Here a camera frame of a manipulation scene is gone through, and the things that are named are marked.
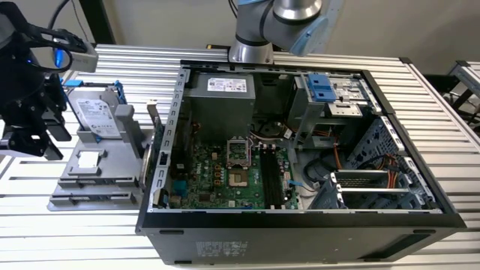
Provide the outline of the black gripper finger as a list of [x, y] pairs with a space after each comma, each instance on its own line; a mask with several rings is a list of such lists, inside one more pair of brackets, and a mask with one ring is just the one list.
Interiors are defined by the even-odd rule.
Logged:
[[6, 126], [2, 136], [2, 155], [15, 158], [44, 157], [47, 160], [63, 160], [63, 154], [50, 135], [34, 134], [31, 130]]
[[52, 134], [56, 141], [71, 141], [71, 134], [64, 126], [66, 122], [62, 112], [44, 112], [44, 123], [47, 125], [47, 130]]

